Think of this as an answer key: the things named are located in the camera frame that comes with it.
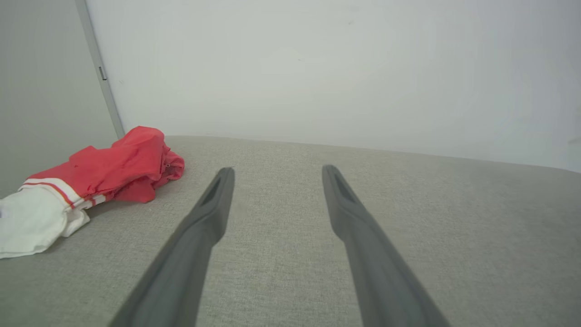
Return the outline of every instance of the clothing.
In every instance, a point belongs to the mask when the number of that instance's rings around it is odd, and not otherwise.
[[[46,250],[89,222],[83,209],[63,210],[50,191],[35,187],[0,200],[0,258]]]
[[[148,202],[183,172],[184,160],[150,127],[132,129],[108,149],[84,148],[0,200],[0,258],[44,251],[89,221],[85,209],[110,200]]]

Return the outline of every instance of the white stripe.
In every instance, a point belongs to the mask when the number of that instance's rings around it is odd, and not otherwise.
[[[93,197],[93,200],[95,200],[95,205],[98,205],[99,203],[105,202],[105,196],[103,194],[98,194]]]
[[[75,207],[75,209],[76,209],[76,208],[78,208],[78,207],[79,207],[81,204],[83,204],[83,203],[85,203],[85,202],[89,202],[89,203],[91,203],[90,201],[85,201],[85,199],[83,199],[83,198],[79,198],[77,202],[73,203],[73,206],[74,206],[74,207]]]
[[[88,209],[91,208],[93,206],[93,203],[91,203],[90,201],[84,201],[79,203],[78,205],[75,205],[74,209],[75,210],[82,210],[82,209]]]
[[[53,184],[54,186],[58,187],[72,203],[75,203],[79,200],[80,196],[78,196],[77,192],[73,190],[64,180],[60,178],[29,178],[24,181],[24,183],[49,183]]]
[[[48,190],[49,192],[51,192],[57,199],[60,200],[60,203],[63,205],[63,207],[68,207],[70,208],[69,204],[67,203],[67,201],[64,200],[63,196],[60,195],[60,193],[55,190],[52,186],[50,185],[43,185],[43,184],[39,184],[39,185],[22,185],[20,186],[20,188],[18,189],[19,191],[22,189],[33,189],[35,187],[42,187],[45,190]]]

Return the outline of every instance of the textured fabric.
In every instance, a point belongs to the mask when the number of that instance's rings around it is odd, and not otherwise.
[[[357,326],[321,166],[336,165],[454,326],[578,326],[581,174],[323,145],[166,137],[188,169],[107,202],[48,251],[0,260],[0,325],[103,326],[223,166],[236,170],[199,326]]]

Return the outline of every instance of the white wall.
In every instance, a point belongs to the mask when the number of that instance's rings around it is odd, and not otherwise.
[[[568,167],[579,1],[88,4],[126,130]]]

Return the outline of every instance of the white cloth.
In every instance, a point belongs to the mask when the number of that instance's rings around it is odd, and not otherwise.
[[[87,222],[83,209],[65,211],[50,191],[23,189],[0,200],[0,258],[43,252]]]

